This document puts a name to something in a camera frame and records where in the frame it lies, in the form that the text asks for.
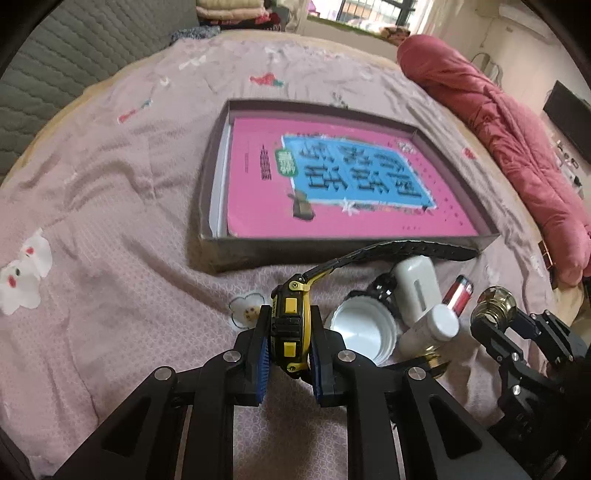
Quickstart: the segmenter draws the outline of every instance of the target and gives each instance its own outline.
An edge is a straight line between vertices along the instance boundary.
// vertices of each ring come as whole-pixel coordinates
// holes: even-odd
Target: television
[[[580,155],[591,163],[591,106],[556,81],[544,112]]]

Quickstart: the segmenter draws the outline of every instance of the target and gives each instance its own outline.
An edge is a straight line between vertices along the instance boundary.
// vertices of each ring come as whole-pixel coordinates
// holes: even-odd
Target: pink bedsheet
[[[527,312],[554,309],[540,251],[511,195],[463,154],[469,144],[424,91],[397,69],[308,47],[300,37],[257,35],[263,43],[244,35],[179,41],[146,60],[63,119],[0,189],[0,267],[39,227],[53,254],[40,305],[0,314],[0,426],[38,478],[53,474],[152,370],[199,367],[231,348],[232,299],[257,292],[268,301],[278,283],[309,268],[213,276],[190,267],[199,255],[191,202],[228,98],[331,103],[342,95],[352,109],[417,125],[473,186],[502,235],[478,258],[436,262],[441,289],[464,274],[477,293],[501,284]],[[267,72],[284,85],[250,81]],[[389,268],[338,269],[314,286],[313,301],[326,317],[348,291]],[[452,363],[440,382],[490,424],[501,380],[470,335],[475,303],[476,296],[443,352]],[[537,348],[514,340],[538,365]],[[263,406],[235,411],[237,480],[342,480],[346,460],[345,412],[321,409],[309,385],[278,368]]]

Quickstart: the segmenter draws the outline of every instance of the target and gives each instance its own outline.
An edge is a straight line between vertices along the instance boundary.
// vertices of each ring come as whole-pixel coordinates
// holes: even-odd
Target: window
[[[363,30],[385,25],[409,26],[415,5],[426,0],[312,0],[316,15]]]

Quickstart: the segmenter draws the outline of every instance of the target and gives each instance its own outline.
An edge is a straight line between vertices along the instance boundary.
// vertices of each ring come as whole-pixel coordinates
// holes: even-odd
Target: white plastic bottle
[[[441,303],[443,296],[429,257],[411,257],[401,261],[392,271],[397,286],[394,297],[402,321],[412,327],[428,310]]]
[[[460,331],[456,314],[440,303],[431,308],[400,337],[397,350],[404,359],[430,353]]]

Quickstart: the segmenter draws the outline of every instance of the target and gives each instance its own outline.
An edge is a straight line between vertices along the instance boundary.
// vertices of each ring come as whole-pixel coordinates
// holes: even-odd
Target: book cover
[[[240,238],[478,234],[411,140],[329,122],[236,118],[227,191]]]

